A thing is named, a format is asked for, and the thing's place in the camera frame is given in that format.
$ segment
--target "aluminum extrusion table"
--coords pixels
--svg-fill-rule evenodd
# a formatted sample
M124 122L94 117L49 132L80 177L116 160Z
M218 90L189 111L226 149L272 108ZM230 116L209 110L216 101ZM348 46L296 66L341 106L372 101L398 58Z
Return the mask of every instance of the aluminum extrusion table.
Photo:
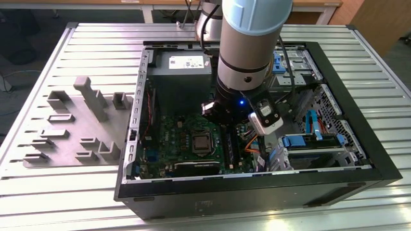
M106 95L133 95L142 40L194 40L193 26L72 24L63 31L0 148L0 229L9 230L406 230L411 225L411 93L361 35L344 26L282 28L285 41L316 41L364 113L402 179L330 207L204 218L140 220L113 201L117 166L22 167L17 145L31 140L33 118L50 109L51 90L76 94L76 76L89 76Z

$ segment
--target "floor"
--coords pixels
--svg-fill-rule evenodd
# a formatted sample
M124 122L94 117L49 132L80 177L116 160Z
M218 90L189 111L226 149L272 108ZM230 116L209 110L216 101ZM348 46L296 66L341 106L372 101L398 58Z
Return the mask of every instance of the floor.
M170 20L182 21L184 11L180 11L173 19L164 16L160 11L153 12L154 23L169 23ZM0 72L2 75L13 73L21 70L37 70L41 71L55 43L59 39L67 22L88 22L88 23L142 23L142 13L140 11L124 10L124 11L108 11L108 10L59 10L58 18L53 17L51 10L33 10L37 23L41 27L41 31L27 37L27 40L37 51L37 59L26 65L11 65L0 56ZM392 47L388 55L384 57L384 61L402 80L405 86L411 89L411 46L402 44L401 41ZM25 99L30 93L34 85L38 73L25 72L11 75L6 78L6 81L13 86L10 92L0 91L0 144L3 140L3 136L13 124L18 110L23 105Z

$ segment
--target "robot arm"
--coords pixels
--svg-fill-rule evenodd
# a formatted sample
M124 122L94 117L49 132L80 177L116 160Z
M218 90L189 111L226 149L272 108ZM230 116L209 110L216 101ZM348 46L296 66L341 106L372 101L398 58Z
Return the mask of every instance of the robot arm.
M292 0L222 1L217 93L212 105L202 105L202 115L220 124L248 118L258 135L282 124L261 83L272 71L273 48L290 8Z

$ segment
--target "open computer chassis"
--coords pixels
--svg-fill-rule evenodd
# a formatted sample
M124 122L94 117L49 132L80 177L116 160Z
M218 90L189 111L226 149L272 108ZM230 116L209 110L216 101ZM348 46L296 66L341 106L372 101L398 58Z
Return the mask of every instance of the open computer chassis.
M333 123L357 147L361 164L346 168L305 169L217 177L132 179L130 163L136 160L137 130L144 98L148 62L156 49L169 51L200 50L194 41L145 42L138 69L133 110L121 153L114 200L124 202L141 219L200 217L216 214L268 211L296 207L330 205L357 192L380 187L401 178L388 154L376 138L346 88L316 42L286 42L285 46L304 46L312 69L324 79L318 88L326 94L332 112L324 118ZM208 44L218 48L217 43Z

